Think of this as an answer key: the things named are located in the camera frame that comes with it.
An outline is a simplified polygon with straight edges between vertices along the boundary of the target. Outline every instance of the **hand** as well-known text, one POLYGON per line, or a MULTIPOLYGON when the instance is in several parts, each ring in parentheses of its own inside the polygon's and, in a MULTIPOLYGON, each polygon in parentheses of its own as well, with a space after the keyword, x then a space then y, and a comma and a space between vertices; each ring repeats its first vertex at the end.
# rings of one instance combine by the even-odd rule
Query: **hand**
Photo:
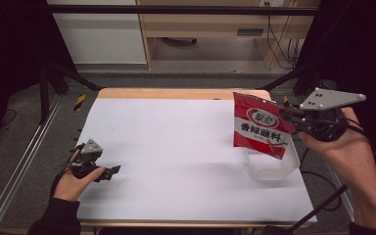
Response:
MULTIPOLYGON (((358 122, 353 109, 344 108, 344 115, 358 122)), ((361 128, 349 121, 350 125, 361 128)), ((352 191, 355 223, 376 229, 376 164, 369 141, 360 133, 347 129, 340 139, 321 142, 300 132, 302 140, 347 183, 352 191)))
MULTIPOLYGON (((71 161, 78 155, 79 150, 75 151, 71 157, 71 161)), ((94 180, 96 180, 104 171, 103 167, 98 167, 91 171, 82 179, 77 179, 72 174, 71 170, 66 169, 66 172, 61 177, 54 192, 54 198, 75 202, 84 189, 94 180)))

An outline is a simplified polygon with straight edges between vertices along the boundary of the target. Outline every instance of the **person's left hand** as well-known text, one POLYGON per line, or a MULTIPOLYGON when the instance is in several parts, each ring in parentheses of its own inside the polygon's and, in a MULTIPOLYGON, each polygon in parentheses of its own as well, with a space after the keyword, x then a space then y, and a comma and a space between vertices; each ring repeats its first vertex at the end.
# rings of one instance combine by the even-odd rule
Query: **person's left hand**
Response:
MULTIPOLYGON (((71 157, 71 161, 78 155, 79 150, 75 151, 74 155, 71 157)), ((54 192, 54 198, 75 202, 84 189, 94 180, 96 180, 104 171, 103 167, 98 167, 91 171, 84 178, 76 178, 71 170, 66 170, 54 192)))

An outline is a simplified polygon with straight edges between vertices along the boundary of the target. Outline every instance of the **clear plastic container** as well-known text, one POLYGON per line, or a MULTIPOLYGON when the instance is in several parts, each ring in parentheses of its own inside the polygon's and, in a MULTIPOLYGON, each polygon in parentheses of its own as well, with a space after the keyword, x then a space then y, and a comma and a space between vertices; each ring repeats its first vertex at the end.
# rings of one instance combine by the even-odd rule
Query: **clear plastic container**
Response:
POLYGON ((267 154, 247 149, 249 159, 248 172, 254 179, 284 179, 300 166, 300 160, 292 141, 287 138, 288 144, 282 160, 275 159, 267 154))

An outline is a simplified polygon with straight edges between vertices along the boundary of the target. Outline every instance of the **red and white food package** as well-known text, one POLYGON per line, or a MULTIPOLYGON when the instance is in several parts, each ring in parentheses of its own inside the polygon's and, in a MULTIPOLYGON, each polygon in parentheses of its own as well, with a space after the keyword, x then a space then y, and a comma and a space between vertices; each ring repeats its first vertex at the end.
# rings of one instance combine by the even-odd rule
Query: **red and white food package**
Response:
POLYGON ((294 126, 284 120, 277 104, 234 92, 234 147, 246 147, 282 159, 294 126))

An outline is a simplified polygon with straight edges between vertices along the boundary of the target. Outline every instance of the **wall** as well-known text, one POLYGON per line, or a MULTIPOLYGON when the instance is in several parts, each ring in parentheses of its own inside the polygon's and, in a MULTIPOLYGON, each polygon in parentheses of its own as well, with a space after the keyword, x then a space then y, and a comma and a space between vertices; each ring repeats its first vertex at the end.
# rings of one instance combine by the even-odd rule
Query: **wall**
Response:
MULTIPOLYGON (((134 0, 47 0, 48 4, 135 5, 134 0)), ((75 64, 146 64, 138 16, 54 14, 75 64)))

